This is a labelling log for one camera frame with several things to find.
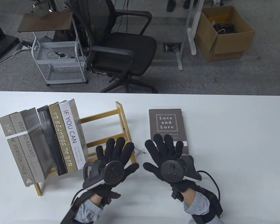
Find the mesh backrest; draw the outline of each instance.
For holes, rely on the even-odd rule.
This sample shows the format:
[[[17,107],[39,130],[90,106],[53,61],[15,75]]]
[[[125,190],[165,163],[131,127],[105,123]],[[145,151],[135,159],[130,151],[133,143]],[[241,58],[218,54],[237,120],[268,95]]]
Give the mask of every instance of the mesh backrest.
[[[68,0],[66,5],[84,26],[93,45],[100,45],[116,22],[111,0]]]

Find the book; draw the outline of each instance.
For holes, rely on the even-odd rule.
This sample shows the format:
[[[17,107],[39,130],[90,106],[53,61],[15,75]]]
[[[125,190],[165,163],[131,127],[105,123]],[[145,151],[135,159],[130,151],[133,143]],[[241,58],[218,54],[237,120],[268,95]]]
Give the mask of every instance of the book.
[[[53,161],[35,108],[10,115],[36,183],[49,175]]]
[[[0,117],[0,124],[2,126],[3,132],[6,137],[16,134],[16,132],[14,130],[14,126],[10,119],[10,115]],[[15,163],[17,164],[17,167],[22,176],[25,186],[28,187],[32,184],[35,184],[35,180],[33,178],[32,172],[28,165],[28,161],[25,157],[25,154],[23,152],[23,149],[19,142],[18,137],[9,138],[9,139],[7,139],[7,142],[9,144],[10,150],[12,152]]]
[[[49,105],[49,111],[51,114],[52,121],[54,123],[55,132],[57,134],[58,142],[62,151],[62,155],[65,161],[67,172],[71,173],[77,171],[77,165],[74,158],[74,153],[70,145],[64,121],[61,115],[61,111],[57,103]]]
[[[53,159],[54,166],[56,168],[57,175],[63,175],[67,173],[67,168],[63,159],[59,141],[55,132],[54,124],[50,115],[48,106],[43,106],[37,109],[38,117],[41,122],[46,141],[48,143],[50,154]]]
[[[76,108],[73,106],[73,104],[75,104],[74,99],[59,103],[59,107],[62,114],[62,118],[64,120],[67,135],[70,139],[70,145],[72,146],[72,151],[74,153],[77,169],[81,170],[83,169],[84,164],[86,163],[85,158],[88,158],[88,156],[85,156],[87,148],[85,149],[85,146],[83,145],[83,142],[85,142],[84,135],[83,133],[80,133],[81,130],[79,127],[77,129],[77,126],[79,126],[81,122],[77,111],[75,111]]]
[[[181,109],[150,109],[149,123],[150,138],[152,141],[154,140],[154,135],[157,133],[161,134],[162,137],[169,134],[173,138],[174,146],[177,141],[182,141],[184,143],[182,149],[183,155],[189,154]]]

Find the gold metal frame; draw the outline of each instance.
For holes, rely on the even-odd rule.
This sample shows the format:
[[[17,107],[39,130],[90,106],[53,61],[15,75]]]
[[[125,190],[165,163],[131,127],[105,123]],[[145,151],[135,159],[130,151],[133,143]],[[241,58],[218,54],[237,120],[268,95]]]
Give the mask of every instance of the gold metal frame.
[[[104,112],[104,113],[99,113],[97,115],[93,115],[93,116],[82,118],[81,119],[81,124],[87,123],[87,122],[90,122],[90,121],[94,121],[94,120],[98,120],[98,119],[101,119],[101,118],[104,118],[104,117],[109,117],[109,116],[113,116],[113,115],[118,114],[119,119],[120,119],[120,125],[122,127],[122,131],[123,132],[121,134],[117,134],[117,135],[114,135],[114,136],[110,136],[110,137],[107,137],[107,138],[104,138],[104,139],[100,139],[100,140],[97,140],[97,141],[94,141],[94,142],[87,143],[87,148],[104,144],[104,143],[107,142],[107,140],[109,138],[114,138],[116,140],[119,137],[124,137],[125,140],[126,140],[126,143],[132,142],[132,138],[131,138],[131,134],[130,134],[130,131],[129,131],[129,127],[127,125],[127,121],[126,121],[126,118],[125,118],[125,115],[124,115],[123,107],[117,101],[115,102],[115,104],[116,104],[116,108],[117,109],[115,109],[113,111],[107,111],[107,112]],[[89,153],[88,154],[88,161],[95,161],[95,160],[97,160],[97,157],[93,157],[93,156],[96,156],[95,152],[94,153]],[[133,154],[131,156],[131,162],[132,163],[136,163],[135,151],[133,152]],[[49,176],[55,175],[55,174],[57,174],[56,170],[52,170],[50,172]],[[43,193],[42,193],[42,190],[41,190],[39,184],[38,183],[34,184],[34,186],[35,186],[37,195],[38,196],[42,196]]]

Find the gray sleeve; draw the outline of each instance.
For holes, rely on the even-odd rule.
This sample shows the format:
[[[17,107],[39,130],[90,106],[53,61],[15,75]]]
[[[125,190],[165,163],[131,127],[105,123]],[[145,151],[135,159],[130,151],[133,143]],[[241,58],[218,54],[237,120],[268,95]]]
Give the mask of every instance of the gray sleeve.
[[[205,215],[209,212],[210,201],[199,192],[196,192],[195,199],[191,206],[189,206],[186,201],[184,201],[184,211],[190,215]],[[193,219],[190,219],[188,224],[196,224]],[[218,216],[215,216],[213,220],[208,222],[208,224],[224,224]]]
[[[80,205],[79,211],[75,216],[75,220],[81,223],[90,223],[98,220],[99,214],[103,211],[103,208],[96,206],[89,199]]]

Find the controller ring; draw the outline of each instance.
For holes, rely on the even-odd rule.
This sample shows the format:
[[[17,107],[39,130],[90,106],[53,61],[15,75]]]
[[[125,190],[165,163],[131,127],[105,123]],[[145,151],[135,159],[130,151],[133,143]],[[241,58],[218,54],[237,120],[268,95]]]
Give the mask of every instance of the controller ring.
[[[120,161],[109,162],[103,175],[107,185],[117,184],[124,176],[124,165]]]
[[[177,183],[183,180],[184,168],[175,160],[168,160],[161,166],[162,176],[169,182]]]

